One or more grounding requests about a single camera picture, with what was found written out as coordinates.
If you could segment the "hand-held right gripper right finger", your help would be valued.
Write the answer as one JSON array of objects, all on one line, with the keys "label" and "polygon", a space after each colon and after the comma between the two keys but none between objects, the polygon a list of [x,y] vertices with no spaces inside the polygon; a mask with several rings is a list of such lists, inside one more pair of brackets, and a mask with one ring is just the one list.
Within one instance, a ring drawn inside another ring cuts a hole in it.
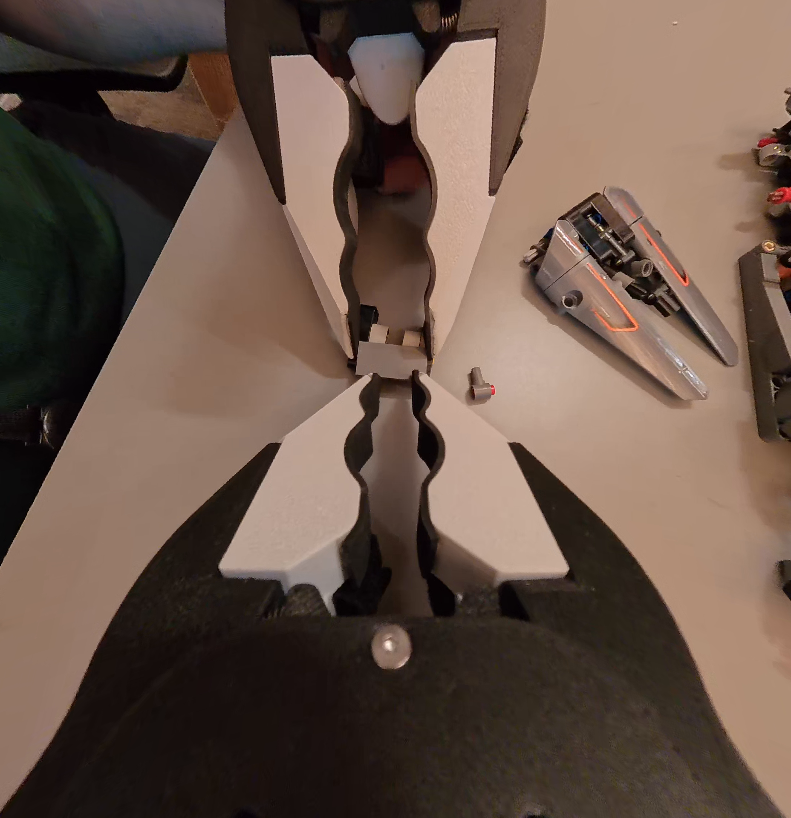
[{"label": "hand-held right gripper right finger", "polygon": [[421,576],[447,588],[564,578],[569,567],[510,442],[428,375],[411,375]]}]

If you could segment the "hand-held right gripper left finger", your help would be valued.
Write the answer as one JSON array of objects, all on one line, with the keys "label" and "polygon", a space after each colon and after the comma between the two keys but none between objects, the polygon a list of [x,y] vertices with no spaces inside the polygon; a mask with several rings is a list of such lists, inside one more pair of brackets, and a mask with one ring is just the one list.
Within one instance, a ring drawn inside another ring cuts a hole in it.
[{"label": "hand-held right gripper left finger", "polygon": [[316,588],[323,602],[359,588],[371,550],[369,489],[381,377],[368,374],[288,433],[219,562],[225,578]]}]

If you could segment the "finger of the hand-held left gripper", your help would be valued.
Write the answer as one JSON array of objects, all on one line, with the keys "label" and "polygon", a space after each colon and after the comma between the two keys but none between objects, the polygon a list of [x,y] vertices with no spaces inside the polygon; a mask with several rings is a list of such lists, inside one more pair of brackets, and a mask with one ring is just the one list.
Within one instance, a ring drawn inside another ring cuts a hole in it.
[{"label": "finger of the hand-held left gripper", "polygon": [[271,56],[270,68],[283,211],[329,325],[353,359],[359,297],[352,281],[358,205],[351,171],[360,148],[360,107],[313,56]]},{"label": "finger of the hand-held left gripper", "polygon": [[459,312],[494,206],[495,56],[495,37],[453,42],[413,98],[413,139],[427,166],[431,192],[424,230],[430,264],[424,335],[431,362]]}]

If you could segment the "grey plate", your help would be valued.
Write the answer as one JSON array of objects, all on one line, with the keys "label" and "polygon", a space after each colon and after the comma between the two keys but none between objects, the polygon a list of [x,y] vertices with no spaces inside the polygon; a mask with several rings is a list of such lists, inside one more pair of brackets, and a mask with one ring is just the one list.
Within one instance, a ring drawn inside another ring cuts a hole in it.
[{"label": "grey plate", "polygon": [[428,358],[421,347],[360,341],[355,374],[378,374],[390,380],[409,380],[413,372],[426,374]]}]

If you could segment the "small yellow-axle lego assembly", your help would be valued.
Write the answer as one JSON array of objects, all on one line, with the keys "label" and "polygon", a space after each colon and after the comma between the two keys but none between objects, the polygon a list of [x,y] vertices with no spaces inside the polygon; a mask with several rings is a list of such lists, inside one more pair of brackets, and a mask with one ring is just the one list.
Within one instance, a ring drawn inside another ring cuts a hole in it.
[{"label": "small yellow-axle lego assembly", "polygon": [[421,347],[425,350],[428,361],[433,360],[427,351],[422,328],[415,326],[404,329],[385,325],[379,320],[378,309],[372,305],[362,304],[360,307],[359,343],[360,341]]}]

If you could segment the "grey pointed lego wing assembly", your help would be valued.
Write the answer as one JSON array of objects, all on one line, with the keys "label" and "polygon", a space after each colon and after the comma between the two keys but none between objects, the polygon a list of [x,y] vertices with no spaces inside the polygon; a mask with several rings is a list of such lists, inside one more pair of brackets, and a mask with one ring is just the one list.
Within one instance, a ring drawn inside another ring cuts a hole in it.
[{"label": "grey pointed lego wing assembly", "polygon": [[632,194],[607,186],[571,207],[523,257],[553,306],[686,402],[708,387],[657,321],[687,319],[728,367],[738,347]]}]

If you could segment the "partly built lego model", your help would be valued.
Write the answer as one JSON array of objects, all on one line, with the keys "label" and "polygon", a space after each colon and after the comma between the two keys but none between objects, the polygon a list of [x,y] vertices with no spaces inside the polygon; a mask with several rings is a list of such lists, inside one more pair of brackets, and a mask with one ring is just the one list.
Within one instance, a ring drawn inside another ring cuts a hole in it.
[{"label": "partly built lego model", "polygon": [[791,87],[788,121],[753,154],[774,183],[765,199],[769,235],[738,260],[759,436],[791,444]]}]

